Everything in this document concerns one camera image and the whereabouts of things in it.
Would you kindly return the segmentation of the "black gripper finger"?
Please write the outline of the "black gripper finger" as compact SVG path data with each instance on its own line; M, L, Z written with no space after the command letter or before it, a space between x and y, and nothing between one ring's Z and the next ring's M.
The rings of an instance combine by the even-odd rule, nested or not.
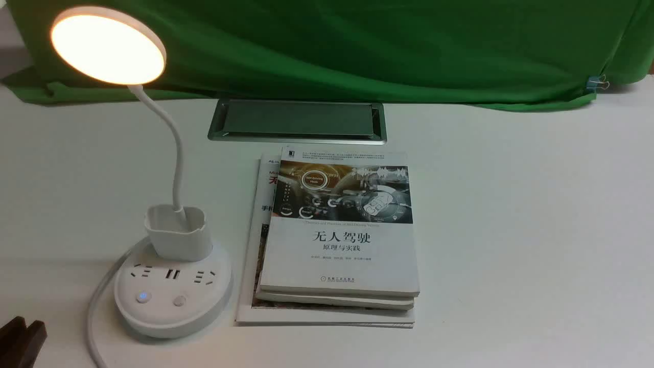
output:
M27 332L21 347L8 357L1 356L1 367L33 367L48 334L45 323L34 321L27 324Z

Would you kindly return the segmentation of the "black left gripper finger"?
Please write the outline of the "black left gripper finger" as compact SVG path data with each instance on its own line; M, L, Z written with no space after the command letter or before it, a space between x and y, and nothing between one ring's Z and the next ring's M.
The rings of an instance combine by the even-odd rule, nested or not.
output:
M21 347L27 332L26 320L16 316L1 328L1 356L8 357L11 352Z

